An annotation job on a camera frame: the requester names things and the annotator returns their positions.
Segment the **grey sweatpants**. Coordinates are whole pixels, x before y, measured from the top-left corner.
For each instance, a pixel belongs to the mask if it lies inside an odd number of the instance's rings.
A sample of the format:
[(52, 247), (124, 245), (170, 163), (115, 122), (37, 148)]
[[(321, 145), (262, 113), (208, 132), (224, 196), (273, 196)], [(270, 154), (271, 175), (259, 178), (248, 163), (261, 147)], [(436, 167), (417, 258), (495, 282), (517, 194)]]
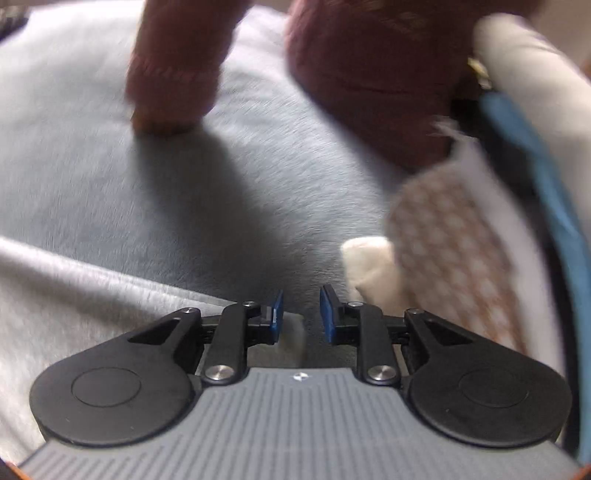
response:
[(182, 307), (213, 315), (232, 301), (2, 238), (2, 458), (18, 463), (43, 443), (29, 391), (48, 366)]

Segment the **folded cream garment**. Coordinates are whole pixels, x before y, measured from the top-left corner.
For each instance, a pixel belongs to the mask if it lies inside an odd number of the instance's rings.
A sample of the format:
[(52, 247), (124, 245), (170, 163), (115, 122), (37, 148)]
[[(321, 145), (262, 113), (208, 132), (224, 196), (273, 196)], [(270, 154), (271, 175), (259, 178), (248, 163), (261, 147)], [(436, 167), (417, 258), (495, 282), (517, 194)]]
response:
[(410, 307), (394, 246), (386, 237), (349, 239), (341, 246), (341, 256), (350, 300), (378, 306), (392, 316), (402, 316)]

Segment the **folded pink tweed garment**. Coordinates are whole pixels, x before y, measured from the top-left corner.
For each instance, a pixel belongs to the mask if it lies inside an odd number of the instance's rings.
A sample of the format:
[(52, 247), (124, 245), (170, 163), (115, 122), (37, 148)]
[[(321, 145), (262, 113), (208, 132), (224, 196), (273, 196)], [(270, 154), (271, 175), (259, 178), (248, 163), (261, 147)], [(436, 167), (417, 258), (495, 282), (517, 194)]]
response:
[(388, 236), (414, 306), (528, 352), (511, 263), (453, 165), (426, 170), (401, 187)]

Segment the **person in maroon jacket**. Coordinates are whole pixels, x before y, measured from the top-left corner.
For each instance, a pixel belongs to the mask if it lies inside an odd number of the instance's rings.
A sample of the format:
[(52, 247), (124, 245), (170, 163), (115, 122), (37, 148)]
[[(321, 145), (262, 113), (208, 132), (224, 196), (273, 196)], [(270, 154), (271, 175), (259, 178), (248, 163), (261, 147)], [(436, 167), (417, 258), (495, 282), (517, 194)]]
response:
[[(246, 1), (149, 1), (126, 80), (139, 134), (174, 135), (211, 111)], [(370, 148), (419, 170), (449, 141), (448, 114), (482, 1), (295, 1), (287, 70), (312, 101)]]

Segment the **folded blue garment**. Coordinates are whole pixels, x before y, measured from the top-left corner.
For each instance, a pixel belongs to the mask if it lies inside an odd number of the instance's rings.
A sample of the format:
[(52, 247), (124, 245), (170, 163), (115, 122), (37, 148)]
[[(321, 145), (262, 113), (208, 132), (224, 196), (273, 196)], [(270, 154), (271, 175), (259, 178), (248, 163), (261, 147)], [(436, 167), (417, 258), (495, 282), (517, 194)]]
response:
[(590, 461), (590, 247), (549, 148), (499, 93), (479, 100), (479, 139), (497, 175), (517, 197), (542, 245), (563, 333), (574, 407), (566, 449)]

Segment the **folded white top garment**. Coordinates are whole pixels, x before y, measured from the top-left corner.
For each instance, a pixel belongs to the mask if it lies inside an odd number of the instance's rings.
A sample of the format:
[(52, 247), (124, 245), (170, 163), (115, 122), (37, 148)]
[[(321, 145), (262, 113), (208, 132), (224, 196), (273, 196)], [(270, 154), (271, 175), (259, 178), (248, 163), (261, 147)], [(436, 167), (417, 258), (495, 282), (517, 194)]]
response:
[(526, 21), (478, 21), (474, 47), (493, 82), (550, 150), (585, 235), (590, 234), (590, 81)]

